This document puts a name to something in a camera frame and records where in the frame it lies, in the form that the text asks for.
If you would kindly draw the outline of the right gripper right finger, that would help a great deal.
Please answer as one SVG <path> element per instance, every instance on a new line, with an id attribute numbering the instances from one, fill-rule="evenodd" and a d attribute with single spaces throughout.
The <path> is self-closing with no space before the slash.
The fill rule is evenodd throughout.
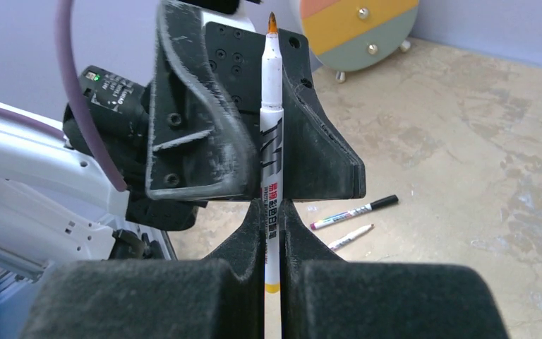
<path id="1" fill-rule="evenodd" d="M 506 338 L 483 278 L 466 266 L 348 262 L 279 209 L 283 338 Z"/>

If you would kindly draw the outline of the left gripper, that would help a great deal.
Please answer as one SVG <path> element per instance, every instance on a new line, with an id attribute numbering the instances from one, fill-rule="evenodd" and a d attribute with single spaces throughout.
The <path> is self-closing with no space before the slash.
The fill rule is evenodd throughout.
<path id="1" fill-rule="evenodd" d="M 312 83 L 308 40 L 280 30 L 284 57 L 284 196 L 366 195 L 363 160 L 327 117 Z M 202 11 L 162 1 L 149 85 L 145 190 L 154 200 L 249 199 L 258 182 L 264 35 L 206 23 Z"/>

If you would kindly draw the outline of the white pen black end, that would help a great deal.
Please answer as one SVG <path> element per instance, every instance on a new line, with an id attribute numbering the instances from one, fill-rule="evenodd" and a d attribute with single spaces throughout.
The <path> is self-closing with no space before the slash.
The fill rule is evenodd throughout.
<path id="1" fill-rule="evenodd" d="M 318 220 L 316 222 L 311 223 L 309 227 L 312 230 L 319 230 L 321 228 L 369 213 L 373 210 L 377 210 L 377 209 L 394 205 L 398 202 L 399 202 L 399 198 L 396 195 L 387 196 L 382 199 L 376 200 L 374 202 L 367 203 L 364 206 L 347 210 L 345 212 L 338 213 L 336 215 L 331 215 L 330 217 L 326 217 L 322 220 Z"/>

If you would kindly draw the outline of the white pen orange tip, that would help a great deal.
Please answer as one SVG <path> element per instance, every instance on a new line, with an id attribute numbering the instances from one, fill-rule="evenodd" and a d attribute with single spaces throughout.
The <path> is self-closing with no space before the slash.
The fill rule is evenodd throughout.
<path id="1" fill-rule="evenodd" d="M 265 291 L 280 291 L 278 213 L 284 197 L 283 60 L 274 13 L 269 14 L 261 58 L 260 197 L 265 225 Z"/>

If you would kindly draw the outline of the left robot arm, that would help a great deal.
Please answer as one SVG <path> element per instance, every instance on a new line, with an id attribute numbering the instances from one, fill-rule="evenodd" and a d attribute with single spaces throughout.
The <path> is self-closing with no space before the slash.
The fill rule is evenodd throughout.
<path id="1" fill-rule="evenodd" d="M 169 231 L 210 201 L 263 197 L 269 176 L 291 201 L 362 198 L 363 161 L 315 91 L 308 41 L 279 32 L 283 116 L 260 112 L 266 38 L 240 1 L 159 1 L 153 72 L 132 81 L 76 68 L 71 1 L 55 19 L 59 70 L 32 69 L 23 92 L 62 85 L 61 121 L 0 103 L 0 266 L 38 280 L 71 261 L 174 258 Z"/>

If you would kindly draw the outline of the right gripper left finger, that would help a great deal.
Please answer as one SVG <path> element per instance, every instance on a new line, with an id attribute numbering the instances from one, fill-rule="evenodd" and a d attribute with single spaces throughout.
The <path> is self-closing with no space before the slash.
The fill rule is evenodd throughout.
<path id="1" fill-rule="evenodd" d="M 76 261 L 40 290 L 22 338 L 262 338 L 263 205 L 197 261 Z"/>

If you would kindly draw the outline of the round cabinet with coloured drawers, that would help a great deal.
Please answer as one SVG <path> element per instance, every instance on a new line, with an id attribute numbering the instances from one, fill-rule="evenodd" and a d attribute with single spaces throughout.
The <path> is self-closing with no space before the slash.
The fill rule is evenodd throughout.
<path id="1" fill-rule="evenodd" d="M 291 11 L 309 48 L 343 83 L 396 51 L 408 52 L 418 0 L 295 0 Z"/>

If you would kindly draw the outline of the aluminium rail frame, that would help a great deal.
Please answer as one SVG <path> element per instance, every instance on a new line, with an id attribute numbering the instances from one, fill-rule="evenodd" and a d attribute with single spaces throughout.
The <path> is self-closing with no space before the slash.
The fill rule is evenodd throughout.
<path id="1" fill-rule="evenodd" d="M 38 260 L 28 256 L 28 248 L 22 253 L 0 246 L 0 305 L 30 303 L 49 277 L 56 261 Z"/>

